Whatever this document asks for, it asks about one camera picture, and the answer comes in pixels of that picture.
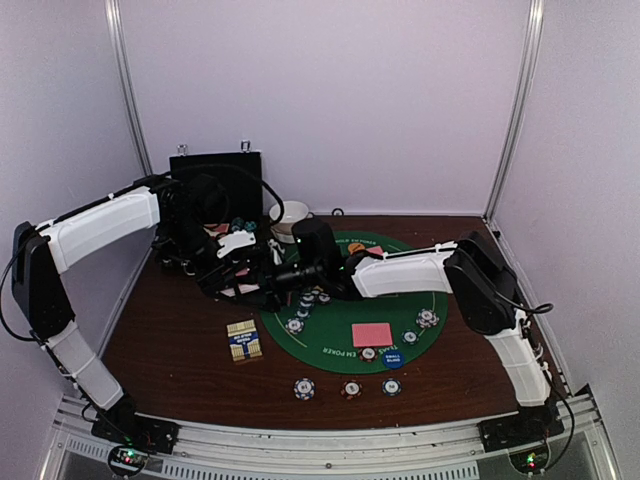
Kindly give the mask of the pink backed card deck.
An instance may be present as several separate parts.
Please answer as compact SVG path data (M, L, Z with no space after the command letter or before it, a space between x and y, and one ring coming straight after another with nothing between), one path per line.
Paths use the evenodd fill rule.
M245 295L260 289L259 283L251 276L251 271L248 268L236 272L234 280L238 295Z

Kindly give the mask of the orange big blind button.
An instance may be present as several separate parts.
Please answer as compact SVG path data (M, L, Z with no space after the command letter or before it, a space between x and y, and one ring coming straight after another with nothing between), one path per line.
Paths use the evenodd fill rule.
M360 251L360 250L365 250L365 249L366 249L366 247L362 243L352 243L348 247L348 251L351 254L353 254L353 253L355 253L357 251Z

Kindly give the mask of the blue white chip stack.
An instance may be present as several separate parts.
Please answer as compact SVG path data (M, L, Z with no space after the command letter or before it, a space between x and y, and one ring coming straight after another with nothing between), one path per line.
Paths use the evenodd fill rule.
M315 382L310 378L300 378L294 382L293 392L298 400L311 400L316 393Z

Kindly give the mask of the blue small blind button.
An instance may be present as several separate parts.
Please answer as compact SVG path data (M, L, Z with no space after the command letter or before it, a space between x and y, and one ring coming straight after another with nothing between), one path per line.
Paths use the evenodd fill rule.
M405 365L405 356L401 351L388 350L381 356L383 365L391 370L398 370Z

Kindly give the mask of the single blue chip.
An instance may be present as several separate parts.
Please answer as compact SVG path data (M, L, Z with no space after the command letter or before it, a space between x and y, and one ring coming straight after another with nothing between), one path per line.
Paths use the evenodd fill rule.
M413 330L406 330L402 333L402 341L407 345L415 345L419 341L419 335Z

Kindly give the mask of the dark blue green chip stack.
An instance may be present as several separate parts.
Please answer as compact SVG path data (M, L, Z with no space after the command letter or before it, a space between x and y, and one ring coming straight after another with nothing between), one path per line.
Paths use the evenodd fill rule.
M397 379L388 378L382 382L381 390L386 396L397 396L402 392L402 384Z

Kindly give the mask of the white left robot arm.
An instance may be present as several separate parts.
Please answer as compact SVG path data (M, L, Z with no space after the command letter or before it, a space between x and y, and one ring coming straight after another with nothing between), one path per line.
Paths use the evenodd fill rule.
M191 264L210 296L240 293L237 271L263 251L256 234L212 237L197 219L188 187L168 175L152 175L57 218L14 231L11 292L25 316L31 340L46 351L91 403L108 410L106 429L123 444L144 433L138 415L122 405L124 388L87 341L67 291L70 271L141 232L156 231Z

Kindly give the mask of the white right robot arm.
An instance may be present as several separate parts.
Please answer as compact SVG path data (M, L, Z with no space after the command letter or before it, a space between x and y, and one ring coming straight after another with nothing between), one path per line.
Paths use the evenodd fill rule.
M515 273L478 233L413 251L364 232L302 238L265 270L282 300L262 317L267 331L287 353L333 373L372 374L417 359L443 331L454 296L526 408L513 433L530 442L550 426L545 366L527 330L532 312L518 298Z

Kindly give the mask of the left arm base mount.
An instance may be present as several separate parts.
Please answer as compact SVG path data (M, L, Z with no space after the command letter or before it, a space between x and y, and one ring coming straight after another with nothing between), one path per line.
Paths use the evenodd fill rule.
M173 421L140 415L134 399L125 392L109 409L97 410L91 434L151 454L172 454L179 430Z

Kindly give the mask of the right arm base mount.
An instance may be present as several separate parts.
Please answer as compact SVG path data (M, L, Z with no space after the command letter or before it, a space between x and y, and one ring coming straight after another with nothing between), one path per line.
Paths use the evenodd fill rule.
M485 452L512 449L562 434L564 424L555 405L519 407L515 414L478 424Z

